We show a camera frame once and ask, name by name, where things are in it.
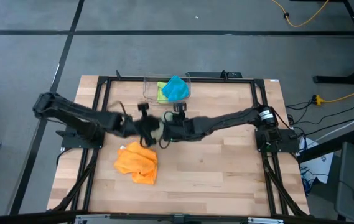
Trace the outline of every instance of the clear plastic container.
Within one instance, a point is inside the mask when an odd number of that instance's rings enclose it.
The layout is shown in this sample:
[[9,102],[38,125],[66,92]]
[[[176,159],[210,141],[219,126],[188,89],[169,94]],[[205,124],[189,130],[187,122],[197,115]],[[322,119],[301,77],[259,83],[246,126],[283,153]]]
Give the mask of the clear plastic container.
[[[164,85],[165,83],[168,83],[173,76],[178,76],[188,86],[189,94],[186,97],[183,97],[178,100],[169,100],[167,98],[161,97],[162,88],[159,87],[159,85],[160,86],[162,86],[162,85],[161,85],[161,83],[158,83],[158,82],[162,82]],[[148,102],[159,103],[159,104],[172,104],[172,103],[178,103],[178,102],[185,102],[186,99],[189,98],[190,92],[191,92],[190,76],[188,73],[186,73],[184,75],[161,75],[158,77],[150,77],[150,76],[144,77],[143,96],[145,97],[145,99]]]

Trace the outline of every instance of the cable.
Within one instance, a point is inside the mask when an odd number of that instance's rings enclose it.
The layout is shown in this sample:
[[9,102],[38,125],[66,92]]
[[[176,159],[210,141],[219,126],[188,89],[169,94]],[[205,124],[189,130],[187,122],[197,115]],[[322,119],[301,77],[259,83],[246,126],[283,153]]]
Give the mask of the cable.
[[327,133],[327,134],[324,134],[322,137],[316,139],[313,143],[315,143],[315,142],[317,142],[317,141],[323,139],[324,137],[329,136],[329,135],[331,135],[331,134],[333,134],[333,133],[335,133],[335,132],[337,132],[337,131],[343,130],[344,128],[350,126],[351,124],[354,124],[354,121],[352,121],[352,122],[349,123],[349,124],[346,124],[346,125],[342,126],[341,128],[338,128],[338,129],[336,129],[336,130],[334,130],[334,131],[331,131],[331,132],[329,132],[329,133]]
[[343,124],[343,123],[347,123],[347,122],[350,122],[350,121],[353,121],[353,120],[354,120],[354,119],[349,119],[349,120],[342,121],[342,122],[337,123],[337,124],[332,124],[332,125],[326,126],[326,127],[324,127],[324,128],[318,129],[318,130],[316,130],[316,131],[312,131],[311,133],[308,133],[307,135],[315,134],[315,133],[317,133],[317,132],[319,132],[319,131],[321,131],[321,130],[325,130],[325,129],[327,129],[327,128],[331,128],[331,127],[334,127],[334,126],[337,126],[337,125],[340,125],[340,124]]
[[300,119],[298,119],[298,121],[297,121],[296,123],[300,122],[300,121],[303,119],[303,117],[305,116],[305,114],[306,114],[306,112],[307,112],[307,110],[308,110],[308,106],[311,104],[311,102],[312,102],[312,100],[310,100],[310,101],[308,102],[308,105],[307,105],[307,107],[305,108],[304,113],[301,115]]
[[163,135],[161,135],[160,138],[159,138],[159,146],[160,146],[160,148],[162,148],[162,149],[166,149],[167,147],[169,147],[171,141],[167,141],[167,142],[166,142],[167,144],[166,144],[165,146],[163,146],[163,145],[162,145],[162,139],[164,140]]
[[297,160],[297,156],[296,155],[294,155],[294,153],[293,152],[289,152],[290,153],[290,155],[293,157],[293,158],[295,158],[296,160]]
[[54,122],[54,123],[58,123],[58,124],[62,124],[62,125],[65,125],[67,126],[67,124],[61,122],[61,121],[55,121],[55,120],[52,120],[52,119],[48,119],[48,118],[45,118],[47,121],[50,121],[50,122]]
[[316,122],[316,123],[313,123],[313,122],[311,122],[311,121],[301,121],[301,122],[295,122],[295,124],[302,124],[302,123],[320,124],[320,123],[323,121],[323,119],[325,119],[325,118],[328,118],[328,117],[331,117],[331,116],[335,116],[335,115],[338,115],[338,114],[342,114],[342,113],[345,113],[345,112],[350,111],[350,110],[353,110],[353,109],[354,109],[354,107],[351,107],[351,108],[349,108],[349,109],[347,109],[347,110],[343,110],[343,111],[338,112],[338,113],[335,113],[335,114],[326,115],[326,116],[322,117],[322,118],[320,119],[320,121],[318,121],[318,122]]
[[305,131],[304,131],[302,128],[300,128],[300,127],[294,127],[294,128],[300,130],[300,131],[302,132],[302,137],[304,138],[304,149],[302,150],[302,155],[303,155],[303,156],[301,157],[301,160],[298,161],[298,163],[300,164],[301,161],[302,161],[303,158],[304,158],[304,153],[305,153],[306,150],[308,149],[308,145],[307,145],[307,135],[306,135]]
[[277,4],[277,5],[282,9],[282,11],[283,11],[283,13],[284,13],[283,16],[286,18],[286,20],[287,20],[287,22],[290,24],[290,26],[292,26],[292,27],[300,27],[300,26],[303,26],[303,25],[307,24],[307,23],[310,22],[312,19],[314,19],[315,16],[316,16],[317,14],[319,14],[319,13],[321,12],[321,10],[326,6],[326,4],[329,2],[329,0],[326,0],[325,3],[324,3],[324,5],[323,5],[311,18],[309,18],[307,21],[305,21],[305,22],[303,22],[302,24],[299,24],[299,25],[294,25],[294,24],[292,24],[292,23],[290,22],[290,20],[289,20],[289,13],[287,13],[286,10],[284,10],[284,8],[283,8],[282,5],[280,5],[280,4],[279,4],[277,1],[275,1],[275,0],[272,0],[272,2],[275,2],[275,4]]
[[124,108],[123,103],[120,102],[120,101],[118,101],[118,100],[116,100],[115,102],[113,102],[112,104],[110,104],[110,105],[106,108],[106,110],[109,109],[109,108],[111,108],[112,106],[115,106],[116,104],[120,104],[121,109],[123,109],[123,113],[124,113],[125,115],[127,115],[126,109]]
[[292,115],[290,114],[287,115],[287,122],[289,122],[290,126],[294,125],[294,119]]
[[291,129],[287,124],[286,124],[286,122],[284,122],[283,121],[283,119],[281,118],[281,116],[276,112],[276,110],[275,109],[273,109],[273,111],[275,112],[275,114],[276,114],[276,116],[279,118],[279,120],[281,120],[282,121],[282,123],[289,129],[289,130],[291,130],[291,131],[293,131],[294,132],[294,130],[293,129]]
[[342,183],[342,184],[344,184],[344,185],[346,185],[349,189],[351,189],[352,190],[352,192],[354,193],[354,188],[352,188],[351,186],[349,186],[348,184],[346,184],[344,181],[342,181],[342,180],[339,180],[339,182],[340,183]]
[[321,103],[334,103],[334,102],[337,102],[337,101],[340,101],[340,100],[347,99],[348,97],[351,97],[351,96],[354,96],[354,93],[351,93],[351,94],[349,94],[347,96],[343,96],[343,97],[335,99],[335,100],[324,100],[319,95],[316,95],[316,104],[320,105]]
[[312,104],[312,99],[307,102],[306,106],[303,106],[301,108],[294,108],[294,107],[291,107],[291,106],[286,106],[286,107],[289,108],[289,109],[292,109],[292,110],[302,110],[302,109],[308,108],[311,104]]
[[59,155],[58,155],[58,157],[57,157],[57,167],[58,167],[58,163],[59,163],[59,159],[60,159],[60,157],[63,155],[63,153],[65,153],[65,152],[68,152],[69,150],[71,150],[71,149],[65,149],[65,150],[63,150],[63,152],[61,152]]
[[304,103],[308,103],[308,102],[301,102],[301,103],[296,103],[296,104],[293,104],[293,105],[286,105],[285,107],[290,107],[290,106],[297,106],[297,105],[301,105],[301,104],[304,104]]
[[327,174],[314,174],[313,172],[310,171],[310,168],[308,168],[308,167],[305,167],[305,168],[302,168],[302,169],[305,171],[302,175],[305,175],[305,174],[308,172],[308,173],[310,173],[310,174],[312,174],[312,175],[314,175],[314,176],[325,175],[325,176],[328,177]]

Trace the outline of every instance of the wooden tabletop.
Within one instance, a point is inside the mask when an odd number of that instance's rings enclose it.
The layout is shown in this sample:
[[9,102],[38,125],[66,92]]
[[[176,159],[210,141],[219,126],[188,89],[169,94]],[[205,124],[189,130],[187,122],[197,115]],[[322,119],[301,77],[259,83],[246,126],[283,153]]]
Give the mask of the wooden tabletop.
[[[91,108],[97,79],[98,76],[82,76],[76,103]],[[279,81],[264,82],[268,105],[273,106],[287,121]],[[142,82],[113,81],[109,105],[119,100],[128,114],[134,119],[140,118],[137,104],[144,101],[142,86]],[[102,105],[104,92],[98,109]],[[251,90],[247,84],[192,83],[187,116],[219,116],[252,105]],[[121,108],[115,106],[110,110],[121,111]],[[172,107],[150,103],[150,114],[160,116],[166,110],[172,111]],[[131,174],[120,174],[113,167],[120,146],[135,140],[137,138],[122,139],[106,134],[96,166],[89,211],[269,216],[264,171],[260,153],[256,150],[254,126],[222,129],[203,141],[171,143],[167,149],[154,147],[159,161],[155,185],[135,184]],[[74,149],[60,158],[48,208],[58,205],[75,183],[81,154],[81,149]],[[288,153],[279,153],[279,163],[286,190],[300,208],[309,213],[297,161]],[[82,187],[78,208],[82,207],[84,192],[85,186]],[[280,213],[275,187],[274,197]]]

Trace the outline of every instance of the gray carpet floor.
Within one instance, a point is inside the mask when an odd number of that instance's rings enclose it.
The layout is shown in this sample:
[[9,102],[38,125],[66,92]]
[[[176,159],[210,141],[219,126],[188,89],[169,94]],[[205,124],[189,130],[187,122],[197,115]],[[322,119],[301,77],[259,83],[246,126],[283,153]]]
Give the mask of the gray carpet floor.
[[[294,23],[322,5],[279,2]],[[77,4],[0,0],[0,29],[69,30]],[[293,28],[270,0],[86,0],[77,30],[354,30],[354,25],[342,3],[328,4],[307,26]],[[0,35],[0,215],[7,213],[37,126],[31,108],[39,93],[50,88],[65,40],[63,35]],[[58,92],[72,100],[81,75],[115,75],[116,69],[123,75],[236,71],[247,78],[279,79],[286,104],[307,101],[313,94],[334,99],[353,93],[354,85],[317,85],[312,76],[353,72],[354,37],[75,36]],[[313,106],[303,120],[318,121],[353,105],[354,97]],[[295,118],[302,113],[288,112]],[[311,132],[351,118],[354,110],[301,127]],[[47,125],[21,213],[42,212],[47,206],[61,143],[55,130],[61,128]],[[333,204],[316,195],[310,195],[309,207],[316,217],[337,217]]]

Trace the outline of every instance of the orange cloth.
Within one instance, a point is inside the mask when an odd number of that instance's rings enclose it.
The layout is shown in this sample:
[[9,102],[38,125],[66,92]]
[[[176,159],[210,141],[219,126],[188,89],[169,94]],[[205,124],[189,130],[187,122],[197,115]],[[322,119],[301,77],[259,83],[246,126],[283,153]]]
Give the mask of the orange cloth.
[[114,167],[122,174],[133,173],[133,181],[139,184],[154,184],[157,174],[156,152],[133,142],[119,149]]

